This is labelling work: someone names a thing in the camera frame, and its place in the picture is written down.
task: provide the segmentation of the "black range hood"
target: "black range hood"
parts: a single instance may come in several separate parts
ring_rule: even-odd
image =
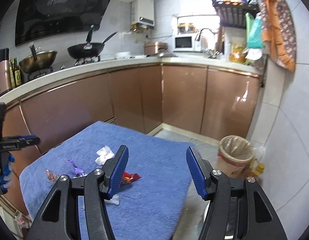
[[[35,39],[99,29],[110,0],[20,0],[15,45]]]

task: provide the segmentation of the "beige trash can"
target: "beige trash can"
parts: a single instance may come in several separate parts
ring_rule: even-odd
[[[253,146],[246,139],[236,135],[224,137],[219,144],[216,169],[236,178],[251,162],[253,155]]]

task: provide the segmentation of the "bolt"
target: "bolt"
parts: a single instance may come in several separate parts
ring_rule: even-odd
[[[100,174],[102,174],[102,169],[95,169],[93,171],[93,173],[94,173],[94,175],[100,175]]]
[[[60,176],[60,180],[61,181],[66,181],[68,179],[68,176],[67,175],[61,175]]]
[[[247,181],[249,181],[250,183],[254,183],[256,182],[256,179],[254,177],[247,177]]]
[[[212,173],[215,176],[220,176],[222,174],[221,170],[213,170]]]

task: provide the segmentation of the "blue fuzzy tablecloth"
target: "blue fuzzy tablecloth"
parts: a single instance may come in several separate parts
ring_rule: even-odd
[[[105,145],[114,153],[120,145],[126,145],[129,149],[126,171],[142,177],[118,193],[118,206],[107,204],[116,240],[170,239],[191,179],[185,153],[193,144],[155,138],[104,122],[90,125],[21,173],[21,191],[32,219],[53,186],[46,181],[45,168],[73,177],[73,168],[66,162],[71,159],[89,173],[100,167],[94,162],[96,152]],[[81,237],[88,240],[83,197],[79,198]]]

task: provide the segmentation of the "water heater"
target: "water heater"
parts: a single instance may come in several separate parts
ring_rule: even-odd
[[[154,0],[134,0],[131,4],[131,25],[153,29],[155,26]]]

